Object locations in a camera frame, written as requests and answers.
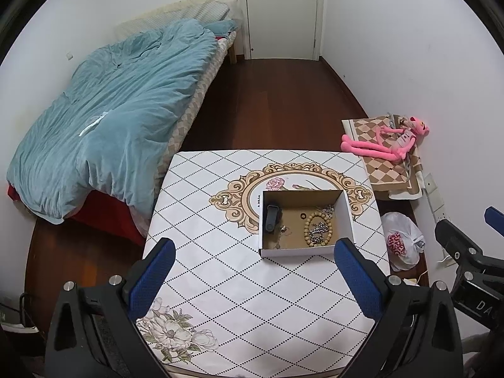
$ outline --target white door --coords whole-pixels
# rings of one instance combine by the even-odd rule
[[[250,55],[313,59],[317,0],[247,0]]]

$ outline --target white plastic bag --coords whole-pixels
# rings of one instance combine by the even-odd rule
[[[398,212],[384,214],[381,224],[392,270],[410,270],[415,267],[425,245],[420,229],[409,217]]]

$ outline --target baseboard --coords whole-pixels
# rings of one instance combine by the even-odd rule
[[[329,72],[332,74],[334,79],[336,80],[336,83],[338,86],[341,88],[343,93],[345,94],[345,97],[347,97],[348,102],[352,104],[352,106],[355,108],[355,112],[357,113],[355,118],[367,118],[367,113],[364,110],[364,108],[361,107],[359,101],[357,100],[356,97],[352,94],[352,91],[346,86],[346,84],[343,82],[343,80],[340,78],[340,76],[337,74],[337,72],[329,65],[329,63],[324,59],[324,57],[320,56],[318,60],[324,64],[324,66],[329,70]]]

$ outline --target screw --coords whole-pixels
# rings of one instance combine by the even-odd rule
[[[444,291],[448,288],[448,286],[446,285],[446,283],[444,281],[436,281],[436,287],[438,288],[438,290],[441,290],[441,291]]]
[[[397,276],[390,276],[389,277],[389,283],[392,284],[393,286],[398,286],[402,282],[403,281],[401,280],[400,277],[397,277]]]
[[[123,281],[123,278],[116,274],[115,276],[112,276],[108,279],[108,284],[110,284],[112,286],[116,286],[118,284],[121,284],[122,281]]]
[[[63,289],[65,291],[70,291],[71,289],[73,289],[75,287],[75,283],[73,281],[67,281],[64,285],[63,285]]]

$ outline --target red print on bag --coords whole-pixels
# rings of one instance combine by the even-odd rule
[[[387,246],[389,246],[389,250],[395,255],[403,256],[406,254],[406,247],[404,247],[404,243],[399,232],[389,235],[387,238]]]

